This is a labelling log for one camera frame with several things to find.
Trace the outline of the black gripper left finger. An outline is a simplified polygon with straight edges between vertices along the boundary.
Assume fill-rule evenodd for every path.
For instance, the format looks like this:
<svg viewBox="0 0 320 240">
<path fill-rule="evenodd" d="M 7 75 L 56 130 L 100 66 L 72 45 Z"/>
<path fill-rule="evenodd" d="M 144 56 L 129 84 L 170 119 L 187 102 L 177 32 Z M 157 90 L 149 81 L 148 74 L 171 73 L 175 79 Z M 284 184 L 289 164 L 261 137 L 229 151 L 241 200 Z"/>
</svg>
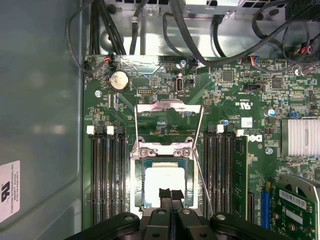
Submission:
<svg viewBox="0 0 320 240">
<path fill-rule="evenodd" d="M 68 240 L 169 240 L 172 210 L 155 208 L 141 218 L 131 212 L 119 213 L 82 230 Z"/>
</svg>

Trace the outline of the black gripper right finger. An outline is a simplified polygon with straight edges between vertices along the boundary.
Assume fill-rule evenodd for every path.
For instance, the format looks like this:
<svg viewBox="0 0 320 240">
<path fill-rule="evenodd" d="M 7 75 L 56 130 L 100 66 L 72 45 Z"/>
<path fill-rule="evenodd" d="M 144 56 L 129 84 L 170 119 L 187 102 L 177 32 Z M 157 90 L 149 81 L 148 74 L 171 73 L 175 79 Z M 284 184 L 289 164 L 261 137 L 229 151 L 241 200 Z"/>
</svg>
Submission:
<svg viewBox="0 0 320 240">
<path fill-rule="evenodd" d="M 249 222 L 237 215 L 217 212 L 210 219 L 193 209 L 183 208 L 181 190 L 172 191 L 172 209 L 184 240 L 282 240 L 279 233 Z"/>
</svg>

